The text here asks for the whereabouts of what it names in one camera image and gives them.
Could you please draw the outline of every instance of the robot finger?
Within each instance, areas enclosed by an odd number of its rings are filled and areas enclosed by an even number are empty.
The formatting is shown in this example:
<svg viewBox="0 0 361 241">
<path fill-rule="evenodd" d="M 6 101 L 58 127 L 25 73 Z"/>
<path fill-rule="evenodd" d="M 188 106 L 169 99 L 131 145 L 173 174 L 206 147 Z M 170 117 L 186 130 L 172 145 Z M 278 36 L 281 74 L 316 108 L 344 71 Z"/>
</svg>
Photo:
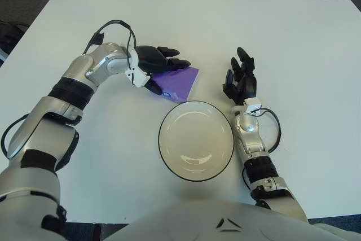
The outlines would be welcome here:
<svg viewBox="0 0 361 241">
<path fill-rule="evenodd" d="M 158 51 L 166 58 L 179 55 L 179 51 L 168 47 L 159 46 Z"/>
</svg>

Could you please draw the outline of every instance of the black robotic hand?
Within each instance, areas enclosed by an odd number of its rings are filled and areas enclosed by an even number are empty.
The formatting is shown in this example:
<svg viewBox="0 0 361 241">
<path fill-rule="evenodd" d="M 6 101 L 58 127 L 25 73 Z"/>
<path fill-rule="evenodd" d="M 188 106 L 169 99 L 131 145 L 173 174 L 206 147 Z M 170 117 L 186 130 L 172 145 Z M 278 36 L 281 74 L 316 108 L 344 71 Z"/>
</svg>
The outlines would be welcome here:
<svg viewBox="0 0 361 241">
<path fill-rule="evenodd" d="M 226 82 L 223 84 L 223 92 L 237 105 L 242 105 L 244 99 L 256 97 L 257 80 L 253 74 L 254 60 L 241 47 L 237 48 L 237 54 L 242 65 L 239 66 L 235 58 L 231 59 L 234 73 L 228 70 Z"/>
<path fill-rule="evenodd" d="M 173 58 L 174 56 L 179 55 L 179 51 L 176 49 L 170 49 L 168 47 L 155 48 L 153 46 L 141 45 L 137 46 L 135 51 L 138 54 L 139 68 L 150 76 L 165 71 L 176 71 L 191 65 L 191 63 L 186 60 Z M 162 94 L 162 88 L 160 88 L 152 78 L 149 79 L 144 87 L 155 94 Z"/>
</svg>

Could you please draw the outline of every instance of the robot forearm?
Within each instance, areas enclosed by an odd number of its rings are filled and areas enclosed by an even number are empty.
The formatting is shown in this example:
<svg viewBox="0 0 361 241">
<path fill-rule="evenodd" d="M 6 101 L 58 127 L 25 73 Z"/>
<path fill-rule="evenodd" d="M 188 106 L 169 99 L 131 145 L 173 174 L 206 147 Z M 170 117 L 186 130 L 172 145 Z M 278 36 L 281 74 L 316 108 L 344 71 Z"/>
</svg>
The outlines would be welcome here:
<svg viewBox="0 0 361 241">
<path fill-rule="evenodd" d="M 307 221 L 306 215 L 272 163 L 258 132 L 258 121 L 253 112 L 259 112 L 261 102 L 255 98 L 236 106 L 234 119 L 237 148 L 250 182 L 251 197 L 257 206 L 265 207 Z"/>
</svg>

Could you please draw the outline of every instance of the white bowl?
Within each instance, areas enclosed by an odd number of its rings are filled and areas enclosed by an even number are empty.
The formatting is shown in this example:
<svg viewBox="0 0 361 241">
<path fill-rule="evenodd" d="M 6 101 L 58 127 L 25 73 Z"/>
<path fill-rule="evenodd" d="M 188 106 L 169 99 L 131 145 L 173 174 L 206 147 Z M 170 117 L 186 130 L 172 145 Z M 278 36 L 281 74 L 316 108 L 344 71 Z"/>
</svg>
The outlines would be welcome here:
<svg viewBox="0 0 361 241">
<path fill-rule="evenodd" d="M 226 168 L 234 139 L 221 111 L 211 104 L 191 101 L 174 107 L 165 116 L 158 145 L 164 163 L 174 174 L 199 182 Z"/>
</svg>

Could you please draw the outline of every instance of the logo on robot body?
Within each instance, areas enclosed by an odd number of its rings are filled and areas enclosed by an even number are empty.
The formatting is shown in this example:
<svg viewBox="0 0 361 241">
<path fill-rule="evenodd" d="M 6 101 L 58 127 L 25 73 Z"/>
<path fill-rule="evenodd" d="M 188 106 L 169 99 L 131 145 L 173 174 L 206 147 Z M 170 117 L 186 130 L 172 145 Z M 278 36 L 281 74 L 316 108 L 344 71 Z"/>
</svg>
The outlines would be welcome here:
<svg viewBox="0 0 361 241">
<path fill-rule="evenodd" d="M 243 228 L 239 226 L 236 222 L 230 220 L 229 218 L 222 218 L 216 229 L 218 229 L 221 233 L 241 233 Z"/>
</svg>

